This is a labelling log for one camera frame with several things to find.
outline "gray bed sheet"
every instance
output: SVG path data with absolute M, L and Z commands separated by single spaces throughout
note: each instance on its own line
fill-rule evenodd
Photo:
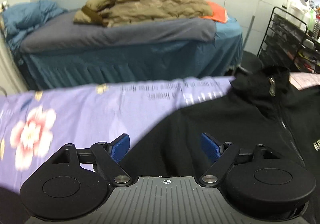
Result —
M 114 28 L 74 24 L 75 12 L 62 14 L 28 35 L 21 53 L 39 53 L 59 49 L 99 48 L 149 44 L 176 40 L 214 41 L 216 24 L 208 19 L 178 19 L 146 22 Z

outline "zipper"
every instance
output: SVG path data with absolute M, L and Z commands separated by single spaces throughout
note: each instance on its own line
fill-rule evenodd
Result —
M 269 78 L 269 82 L 270 82 L 269 93 L 270 93 L 270 95 L 272 97 L 275 97 L 276 96 L 276 82 L 275 82 L 273 77 Z M 277 114 L 277 119 L 280 122 L 280 125 L 281 125 L 282 129 L 288 134 L 288 136 L 290 138 L 290 142 L 292 144 L 292 147 L 295 150 L 295 152 L 297 153 L 301 163 L 303 164 L 303 166 L 306 166 L 305 163 L 304 163 L 304 160 L 303 160 L 303 158 L 302 158 L 302 156 L 301 156 L 301 154 L 299 152 L 299 149 L 297 148 L 297 145 L 295 143 L 295 139 L 293 137 L 293 134 L 290 131 L 289 127 L 286 126 L 280 102 L 276 98 L 273 99 L 273 102 L 275 104 L 275 108 L 276 108 L 276 112 L 277 112 L 276 113 Z

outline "orange cloth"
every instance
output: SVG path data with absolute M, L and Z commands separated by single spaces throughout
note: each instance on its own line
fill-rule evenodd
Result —
M 221 22 L 221 23 L 227 23 L 227 20 L 228 20 L 227 10 L 224 7 L 214 2 L 207 1 L 207 3 L 210 5 L 212 9 L 212 12 L 213 12 L 212 16 L 204 16 L 201 18 L 210 19 L 210 20 Z

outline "metal pivot screw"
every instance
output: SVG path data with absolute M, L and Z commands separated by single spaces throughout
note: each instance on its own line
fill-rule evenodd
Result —
M 130 178 L 126 175 L 118 175 L 115 177 L 115 182 L 119 184 L 125 184 L 130 181 Z
M 218 180 L 218 178 L 214 175 L 205 175 L 202 177 L 202 180 L 205 183 L 215 183 Z

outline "blue comforter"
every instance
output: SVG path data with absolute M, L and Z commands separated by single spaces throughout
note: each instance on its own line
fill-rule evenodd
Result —
M 19 49 L 21 42 L 28 34 L 64 12 L 66 10 L 49 0 L 21 3 L 5 10 L 2 13 L 5 25 L 4 36 L 12 52 L 15 53 Z

